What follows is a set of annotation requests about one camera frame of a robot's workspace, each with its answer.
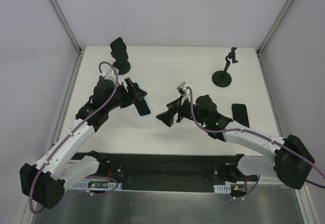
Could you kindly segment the blue case phone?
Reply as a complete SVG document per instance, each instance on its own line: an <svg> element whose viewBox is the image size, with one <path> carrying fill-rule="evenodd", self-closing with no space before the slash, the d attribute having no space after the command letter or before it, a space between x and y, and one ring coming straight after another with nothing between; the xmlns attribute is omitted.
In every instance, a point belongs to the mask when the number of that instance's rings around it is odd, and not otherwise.
<svg viewBox="0 0 325 224"><path fill-rule="evenodd" d="M150 108L150 105L147 101L147 96L145 96L142 100L140 101L135 101L134 106L137 110L137 113L140 116L146 116L152 113L152 109Z"/></svg>

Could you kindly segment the black round base stand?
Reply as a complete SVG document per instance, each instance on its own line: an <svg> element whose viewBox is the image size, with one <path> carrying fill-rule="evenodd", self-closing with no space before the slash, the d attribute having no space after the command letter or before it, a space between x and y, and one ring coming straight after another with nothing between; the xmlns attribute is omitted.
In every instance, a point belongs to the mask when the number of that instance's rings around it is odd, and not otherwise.
<svg viewBox="0 0 325 224"><path fill-rule="evenodd" d="M225 67L223 70L219 70L213 73L212 82L214 85L225 88L228 87L232 82L232 77L228 73L228 68L232 63L238 63L236 60L237 47L232 47L231 51L225 57Z"/></svg>

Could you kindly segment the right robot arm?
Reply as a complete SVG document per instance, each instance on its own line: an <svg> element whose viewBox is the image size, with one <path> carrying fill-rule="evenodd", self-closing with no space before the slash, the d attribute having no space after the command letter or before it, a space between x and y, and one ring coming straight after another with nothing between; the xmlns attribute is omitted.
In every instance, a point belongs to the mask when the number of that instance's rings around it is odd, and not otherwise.
<svg viewBox="0 0 325 224"><path fill-rule="evenodd" d="M315 160L299 137L283 138L253 131L220 114L208 95L198 97L194 104L180 97L167 104L167 108L156 118L168 127L186 118L197 122L213 139L235 143L260 154L245 155L231 165L229 176L233 180L241 180L246 175L265 175L276 177L293 189L301 189L307 181Z"/></svg>

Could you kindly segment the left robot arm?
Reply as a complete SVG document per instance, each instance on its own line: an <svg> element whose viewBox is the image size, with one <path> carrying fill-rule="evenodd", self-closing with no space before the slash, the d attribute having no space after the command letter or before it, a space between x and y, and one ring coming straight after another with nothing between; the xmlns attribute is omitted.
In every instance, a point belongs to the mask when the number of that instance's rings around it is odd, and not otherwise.
<svg viewBox="0 0 325 224"><path fill-rule="evenodd" d="M67 167L78 149L109 119L116 108L147 105L147 92L126 78L124 83L101 79L87 103L81 107L69 131L36 163L24 164L19 173L22 192L28 196L29 209L37 214L33 202L43 208L55 207L65 191L88 176L111 180L108 159L91 151L79 162Z"/></svg>

